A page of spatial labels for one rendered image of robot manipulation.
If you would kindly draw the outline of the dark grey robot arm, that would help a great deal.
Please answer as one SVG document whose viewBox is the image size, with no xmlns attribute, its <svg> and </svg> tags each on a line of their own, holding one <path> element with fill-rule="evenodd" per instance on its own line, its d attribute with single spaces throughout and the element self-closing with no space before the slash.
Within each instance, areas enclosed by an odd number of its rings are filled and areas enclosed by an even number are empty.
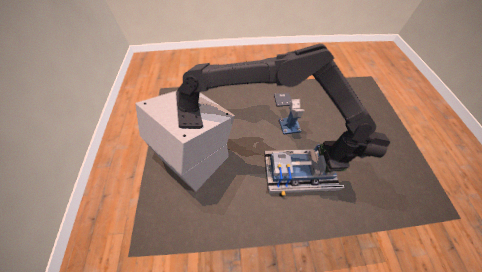
<svg viewBox="0 0 482 272">
<path fill-rule="evenodd" d="M 357 156 L 383 157 L 390 144 L 389 139 L 383 133 L 374 132 L 375 122 L 338 68 L 331 52 L 328 49 L 320 50 L 324 48 L 327 49 L 324 44 L 316 44 L 263 60 L 195 65 L 183 74 L 183 83 L 176 91 L 179 128 L 203 127 L 199 110 L 200 92 L 221 86 L 254 83 L 277 83 L 277 86 L 294 87 L 313 74 L 346 121 L 348 131 L 338 138 L 336 148 L 349 155 L 340 163 L 350 162 Z M 306 51 L 307 49 L 310 50 Z M 313 52 L 317 50 L 318 52 Z M 302 56 L 297 56 L 300 54 Z M 358 151 L 355 147 L 358 147 Z"/>
</svg>

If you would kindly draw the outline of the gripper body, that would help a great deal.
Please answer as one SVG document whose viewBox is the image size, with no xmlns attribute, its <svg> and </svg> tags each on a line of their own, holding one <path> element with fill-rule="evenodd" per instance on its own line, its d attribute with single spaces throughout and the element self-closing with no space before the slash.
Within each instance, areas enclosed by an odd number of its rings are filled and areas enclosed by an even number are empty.
<svg viewBox="0 0 482 272">
<path fill-rule="evenodd" d="M 334 144 L 335 143 L 335 144 Z M 323 153 L 328 171 L 341 171 L 350 167 L 349 162 L 340 161 L 349 154 L 341 153 L 336 149 L 336 141 L 324 141 L 325 152 Z"/>
</svg>

